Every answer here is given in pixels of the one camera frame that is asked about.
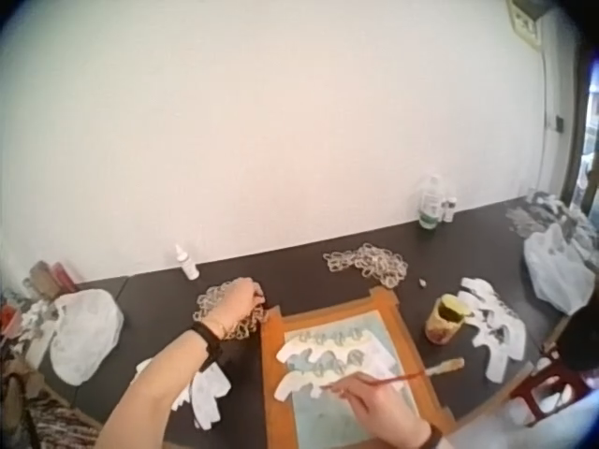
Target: white squeeze bottle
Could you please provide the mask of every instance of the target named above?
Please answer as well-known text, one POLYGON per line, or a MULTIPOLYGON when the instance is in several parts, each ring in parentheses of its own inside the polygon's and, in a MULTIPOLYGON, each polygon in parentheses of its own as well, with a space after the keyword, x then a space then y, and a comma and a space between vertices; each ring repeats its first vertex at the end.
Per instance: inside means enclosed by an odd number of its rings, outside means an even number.
POLYGON ((444 192, 439 175, 430 175, 422 190, 418 222, 425 229, 437 227, 443 217, 444 192))
POLYGON ((177 251, 177 262, 181 265, 181 269, 187 279, 193 281, 199 277, 199 271, 197 271, 196 264, 191 260, 189 254, 186 253, 183 248, 179 245, 175 245, 175 251, 177 251))

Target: orange frame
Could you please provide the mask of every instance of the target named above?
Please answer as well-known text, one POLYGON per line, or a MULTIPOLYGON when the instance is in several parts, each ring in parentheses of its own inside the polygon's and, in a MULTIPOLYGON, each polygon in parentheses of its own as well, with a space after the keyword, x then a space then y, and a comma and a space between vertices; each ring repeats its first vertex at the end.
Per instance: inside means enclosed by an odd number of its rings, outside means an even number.
MULTIPOLYGON (((420 355, 412 337, 398 312, 399 301, 392 291, 375 287, 368 297, 356 299, 339 306, 318 311, 308 311, 283 317, 276 307, 269 311, 269 321, 261 327, 262 375, 264 379, 264 406, 269 449, 297 449, 295 417, 292 399, 280 402, 274 398, 274 391, 287 374, 286 364, 276 359, 277 352, 285 344, 285 333, 305 327, 319 326, 369 311, 378 311, 393 341, 395 350, 405 372, 417 372, 424 369, 420 355)), ((435 424, 444 433, 455 426, 451 412, 442 408, 428 377, 419 377, 409 381, 420 415, 435 424)), ((381 442, 370 441, 354 444, 352 449, 386 447, 381 442)))

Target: electrical box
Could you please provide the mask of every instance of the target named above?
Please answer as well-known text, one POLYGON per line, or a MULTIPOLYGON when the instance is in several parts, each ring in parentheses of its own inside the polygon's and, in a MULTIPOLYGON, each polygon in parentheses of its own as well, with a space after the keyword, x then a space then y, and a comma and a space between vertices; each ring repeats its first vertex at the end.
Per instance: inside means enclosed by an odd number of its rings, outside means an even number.
POLYGON ((514 31, 536 50, 541 48, 542 42, 538 20, 552 7, 550 0, 507 0, 514 31))

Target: white wall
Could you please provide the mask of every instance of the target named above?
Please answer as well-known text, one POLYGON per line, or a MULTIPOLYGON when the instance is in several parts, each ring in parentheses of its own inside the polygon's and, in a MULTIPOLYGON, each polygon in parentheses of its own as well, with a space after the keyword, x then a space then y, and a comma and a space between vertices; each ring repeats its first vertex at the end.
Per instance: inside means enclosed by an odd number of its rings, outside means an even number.
POLYGON ((2 232, 85 279, 461 209, 536 181, 540 54, 504 0, 34 2, 0 59, 2 232))

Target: cable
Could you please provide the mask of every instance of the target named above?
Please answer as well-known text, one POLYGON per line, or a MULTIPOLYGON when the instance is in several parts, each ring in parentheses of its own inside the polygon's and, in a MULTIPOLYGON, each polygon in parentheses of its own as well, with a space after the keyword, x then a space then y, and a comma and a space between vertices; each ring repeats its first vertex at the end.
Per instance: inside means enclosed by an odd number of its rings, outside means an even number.
POLYGON ((547 61, 545 59, 545 49, 541 50, 541 62, 543 67, 543 140, 539 171, 536 175, 536 190, 539 190, 541 184, 541 175, 543 173, 543 164, 545 163, 545 152, 547 149, 547 61))

